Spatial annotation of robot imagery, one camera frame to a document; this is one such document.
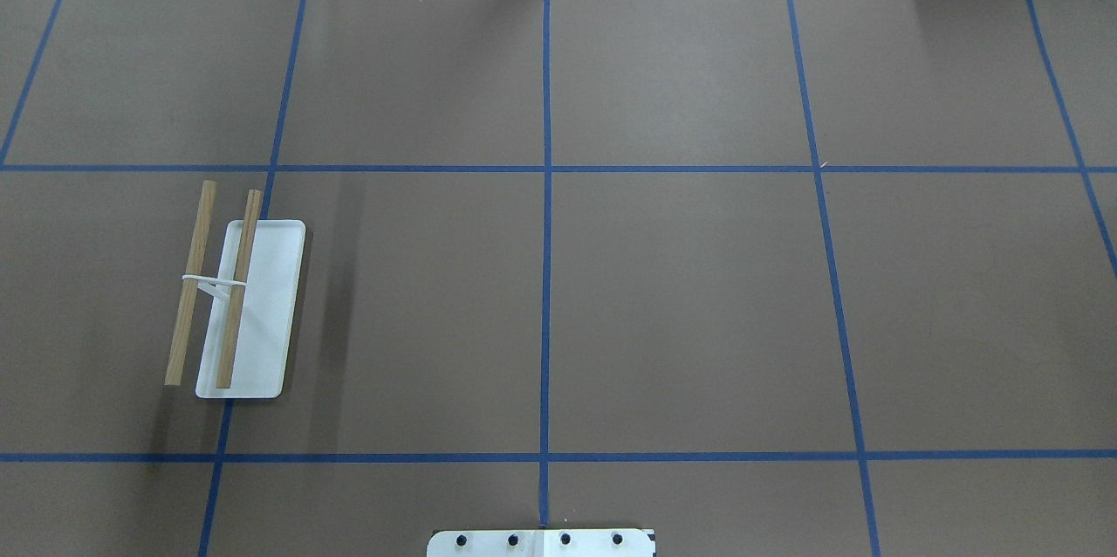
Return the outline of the white wooden towel rack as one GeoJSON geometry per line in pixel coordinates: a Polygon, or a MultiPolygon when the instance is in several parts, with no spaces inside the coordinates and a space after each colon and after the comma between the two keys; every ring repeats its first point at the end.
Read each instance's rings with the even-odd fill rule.
{"type": "Polygon", "coordinates": [[[307,228],[302,220],[262,219],[262,191],[246,198],[244,218],[225,231],[218,273],[201,273],[218,184],[201,183],[181,275],[164,386],[182,385],[198,296],[211,299],[195,397],[273,401],[280,397],[296,317],[307,228]]]}

